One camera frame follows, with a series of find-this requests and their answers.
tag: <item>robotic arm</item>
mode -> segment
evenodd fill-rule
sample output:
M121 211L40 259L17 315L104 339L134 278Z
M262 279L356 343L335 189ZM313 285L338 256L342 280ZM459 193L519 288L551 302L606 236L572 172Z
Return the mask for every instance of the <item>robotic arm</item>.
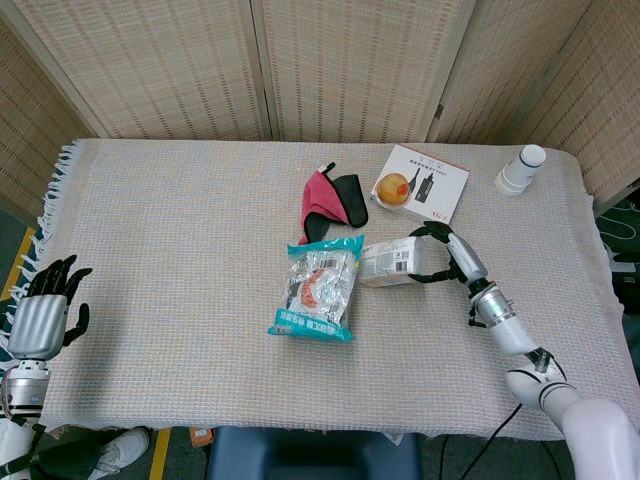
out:
M564 434L578 480L640 479L640 437L625 412L604 399L585 399L571 384L554 356L536 344L473 249L448 225L425 222L412 236L431 235L451 255L449 270L411 275L432 283L457 279L470 291L469 325L483 327L507 355L528 362L509 370L507 385L529 408L542 410Z
M19 363L2 378L0 478L31 478L29 467L39 460L33 448L44 432L38 421L49 384L47 361L87 330L89 306L83 303L77 325L65 332L69 304L91 273L84 268L67 280L75 260L75 255L56 260L38 273L18 304L8 350Z

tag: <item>white cup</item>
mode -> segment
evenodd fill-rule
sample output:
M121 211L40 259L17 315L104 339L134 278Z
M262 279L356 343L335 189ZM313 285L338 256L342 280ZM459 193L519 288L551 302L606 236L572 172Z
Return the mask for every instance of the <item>white cup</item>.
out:
M546 158L547 154L542 147L527 145L498 174L495 180L496 188L505 195L521 195L531 184L538 167Z

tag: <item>tablecloth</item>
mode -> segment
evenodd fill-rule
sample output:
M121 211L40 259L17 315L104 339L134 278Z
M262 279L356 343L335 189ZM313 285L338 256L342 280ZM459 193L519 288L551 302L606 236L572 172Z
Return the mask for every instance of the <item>tablecloth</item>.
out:
M413 144L469 169L451 222L474 247L531 336L586 396L618 402L640 424L640 392L591 198L569 154L547 149L521 197L493 179L518 146ZM350 344L266 334L301 235L314 169L357 173L370 191L393 145L80 140L41 222L39 266L70 253L93 267L74 300L84 337L51 362L48 426L239 425L490 435L517 401L503 356L469 327L458 282L358 286ZM369 204L367 243L418 223ZM448 255L429 242L433 271ZM72 311L69 326L75 324ZM503 435L556 439L523 409Z

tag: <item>white shoe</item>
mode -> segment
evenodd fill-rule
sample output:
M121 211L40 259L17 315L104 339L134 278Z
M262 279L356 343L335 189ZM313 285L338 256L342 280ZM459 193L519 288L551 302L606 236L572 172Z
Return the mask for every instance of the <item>white shoe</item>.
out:
M96 480L115 475L127 465L131 465L147 451L149 434L143 428L132 428L104 446L98 465L88 480Z

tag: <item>plastic snack bag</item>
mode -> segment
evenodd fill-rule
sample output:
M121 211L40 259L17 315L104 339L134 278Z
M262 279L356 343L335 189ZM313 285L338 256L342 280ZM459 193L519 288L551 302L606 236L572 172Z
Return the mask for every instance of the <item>plastic snack bag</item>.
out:
M350 341L347 311L363 244L360 235L289 245L293 264L282 305L267 332Z

